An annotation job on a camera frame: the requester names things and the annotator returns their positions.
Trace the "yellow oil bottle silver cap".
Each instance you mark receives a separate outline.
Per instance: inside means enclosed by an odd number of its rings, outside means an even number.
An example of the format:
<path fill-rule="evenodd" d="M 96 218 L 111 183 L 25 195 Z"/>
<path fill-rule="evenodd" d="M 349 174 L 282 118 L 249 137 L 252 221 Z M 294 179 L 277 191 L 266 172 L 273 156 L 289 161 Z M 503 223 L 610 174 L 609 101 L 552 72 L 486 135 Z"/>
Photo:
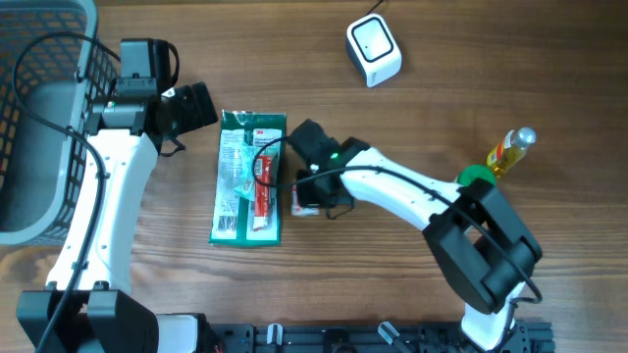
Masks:
<path fill-rule="evenodd" d="M 536 132 L 530 127 L 510 130 L 488 154 L 487 167 L 496 178 L 500 178 L 526 155 L 536 138 Z"/>

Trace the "green 3M gloves package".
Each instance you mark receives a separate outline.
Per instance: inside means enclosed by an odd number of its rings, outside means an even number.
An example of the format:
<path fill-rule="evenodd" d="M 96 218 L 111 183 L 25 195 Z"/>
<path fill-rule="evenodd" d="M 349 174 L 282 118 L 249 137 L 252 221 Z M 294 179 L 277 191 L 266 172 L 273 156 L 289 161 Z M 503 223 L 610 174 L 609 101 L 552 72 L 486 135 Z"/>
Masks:
<path fill-rule="evenodd" d="M 209 242 L 237 247 L 281 243 L 281 178 L 287 115 L 223 111 Z"/>

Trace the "green lid jar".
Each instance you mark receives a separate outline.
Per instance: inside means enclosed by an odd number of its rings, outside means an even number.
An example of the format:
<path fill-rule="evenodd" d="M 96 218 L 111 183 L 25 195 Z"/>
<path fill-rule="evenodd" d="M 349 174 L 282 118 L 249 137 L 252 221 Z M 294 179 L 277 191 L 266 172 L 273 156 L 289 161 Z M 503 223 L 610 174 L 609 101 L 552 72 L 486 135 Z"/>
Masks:
<path fill-rule="evenodd" d="M 497 184 L 497 179 L 493 172 L 484 165 L 467 166 L 454 181 L 462 186 L 469 186 L 477 179 L 487 181 L 492 185 Z"/>

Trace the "orange small carton box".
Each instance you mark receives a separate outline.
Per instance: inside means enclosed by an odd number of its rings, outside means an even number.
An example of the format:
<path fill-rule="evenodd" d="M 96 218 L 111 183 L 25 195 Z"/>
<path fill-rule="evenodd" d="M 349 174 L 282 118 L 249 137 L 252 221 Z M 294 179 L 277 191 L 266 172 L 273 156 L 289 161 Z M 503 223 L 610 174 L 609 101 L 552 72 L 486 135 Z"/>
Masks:
<path fill-rule="evenodd" d="M 320 214 L 320 211 L 317 208 L 302 207 L 298 203 L 297 191 L 296 187 L 294 186 L 291 192 L 290 213 L 296 217 L 311 217 L 318 216 Z"/>

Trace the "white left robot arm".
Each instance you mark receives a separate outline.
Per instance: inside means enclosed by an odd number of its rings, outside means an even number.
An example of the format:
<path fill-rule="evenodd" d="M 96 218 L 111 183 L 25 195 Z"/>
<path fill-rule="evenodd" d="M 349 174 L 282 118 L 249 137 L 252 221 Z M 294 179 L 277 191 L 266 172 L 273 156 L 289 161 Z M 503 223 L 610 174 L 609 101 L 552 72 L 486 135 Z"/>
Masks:
<path fill-rule="evenodd" d="M 131 246 L 163 142 L 212 125 L 206 85 L 159 93 L 127 78 L 87 115 L 88 157 L 70 232 L 42 290 L 17 317 L 38 352 L 203 352 L 218 343 L 202 314 L 156 314 L 131 297 Z"/>

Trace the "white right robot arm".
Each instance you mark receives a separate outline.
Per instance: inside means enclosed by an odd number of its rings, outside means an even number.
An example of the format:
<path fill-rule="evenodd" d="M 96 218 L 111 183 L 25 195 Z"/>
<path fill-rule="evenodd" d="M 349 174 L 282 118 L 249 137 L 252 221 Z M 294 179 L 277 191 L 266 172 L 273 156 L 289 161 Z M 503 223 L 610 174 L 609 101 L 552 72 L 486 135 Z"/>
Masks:
<path fill-rule="evenodd" d="M 346 198 L 375 204 L 420 230 L 445 280 L 464 301 L 462 333 L 478 348 L 498 352 L 515 327 L 514 311 L 543 252 L 490 182 L 463 186 L 421 175 L 368 143 L 349 138 L 300 139 L 292 148 L 305 164 L 297 179 L 303 204 L 325 208 Z"/>

